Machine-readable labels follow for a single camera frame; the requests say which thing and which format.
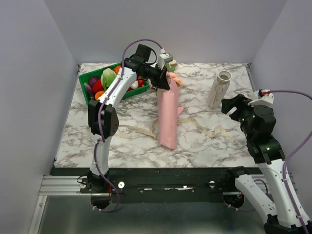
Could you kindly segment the beige ribbon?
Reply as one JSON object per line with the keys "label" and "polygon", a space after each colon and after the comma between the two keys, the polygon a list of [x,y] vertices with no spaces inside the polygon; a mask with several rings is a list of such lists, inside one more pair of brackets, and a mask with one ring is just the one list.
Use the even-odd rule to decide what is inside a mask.
{"label": "beige ribbon", "polygon": [[[234,143],[234,139],[231,136],[230,133],[228,133],[221,125],[217,125],[215,126],[215,128],[213,130],[207,130],[206,128],[204,128],[202,125],[200,125],[196,119],[194,118],[179,118],[178,123],[193,123],[196,128],[203,134],[207,135],[210,138],[216,138],[220,135],[223,135],[224,137],[226,137],[231,143]],[[140,127],[136,127],[136,126],[131,126],[131,125],[126,125],[126,124],[122,124],[119,125],[119,128],[127,128],[130,131],[133,132],[137,132],[137,133],[141,133],[144,135],[147,135],[149,137],[152,137],[154,139],[157,138],[156,134],[154,134],[153,130],[155,129],[156,125],[159,124],[159,120],[156,119],[152,124],[150,124],[149,126],[149,130],[140,128]]]}

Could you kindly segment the pink flower bouquet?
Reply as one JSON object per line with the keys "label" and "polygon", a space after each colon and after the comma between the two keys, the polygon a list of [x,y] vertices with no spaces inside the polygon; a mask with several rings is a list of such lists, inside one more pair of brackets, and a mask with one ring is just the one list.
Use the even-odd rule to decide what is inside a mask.
{"label": "pink flower bouquet", "polygon": [[[157,62],[149,64],[149,65],[152,66],[152,67],[156,67],[157,66]],[[166,64],[165,67],[167,68],[167,75],[166,75],[166,77],[167,77],[168,84],[170,85],[170,83],[174,81],[177,84],[178,87],[182,87],[183,86],[183,82],[178,77],[178,75],[175,73],[175,70],[176,70],[176,67],[177,67],[177,61],[175,59],[173,59],[173,61],[171,61],[170,63]],[[150,86],[152,88],[157,89],[155,85],[152,85],[150,80],[149,80],[149,83],[150,83]]]}

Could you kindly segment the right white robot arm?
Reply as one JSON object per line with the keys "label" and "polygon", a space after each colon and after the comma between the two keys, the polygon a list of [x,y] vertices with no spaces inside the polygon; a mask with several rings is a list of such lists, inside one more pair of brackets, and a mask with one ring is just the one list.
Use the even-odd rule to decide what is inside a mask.
{"label": "right white robot arm", "polygon": [[270,107],[273,101],[270,90],[259,90],[254,100],[239,94],[221,101],[222,113],[236,109],[230,118],[239,122],[248,152],[261,170],[272,199],[242,166],[227,171],[224,185],[230,191],[238,189],[243,193],[262,218],[267,234],[310,234],[312,221],[295,193],[287,170],[288,158],[272,135],[276,124]]}

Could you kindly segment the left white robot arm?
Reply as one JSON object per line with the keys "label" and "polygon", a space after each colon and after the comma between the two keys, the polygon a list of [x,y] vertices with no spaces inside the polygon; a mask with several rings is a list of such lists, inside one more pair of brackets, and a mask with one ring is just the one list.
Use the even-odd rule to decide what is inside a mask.
{"label": "left white robot arm", "polygon": [[117,108],[130,86],[139,77],[143,77],[148,78],[157,88],[170,89],[166,78],[166,64],[173,57],[161,48],[157,63],[153,66],[147,62],[152,51],[152,48],[139,44],[129,58],[123,53],[121,68],[113,83],[98,100],[91,100],[88,104],[88,125],[95,137],[90,172],[96,177],[92,179],[91,186],[98,193],[104,192],[108,187],[108,180],[104,177],[109,171],[110,143],[119,127]]}

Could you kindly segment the pink wrapping paper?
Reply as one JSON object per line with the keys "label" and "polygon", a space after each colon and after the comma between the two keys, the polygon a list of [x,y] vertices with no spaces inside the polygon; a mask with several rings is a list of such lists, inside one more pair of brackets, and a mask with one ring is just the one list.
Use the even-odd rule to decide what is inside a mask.
{"label": "pink wrapping paper", "polygon": [[176,148],[177,120],[183,106],[178,106],[179,87],[174,79],[169,81],[169,90],[158,89],[158,121],[160,144],[171,150]]}

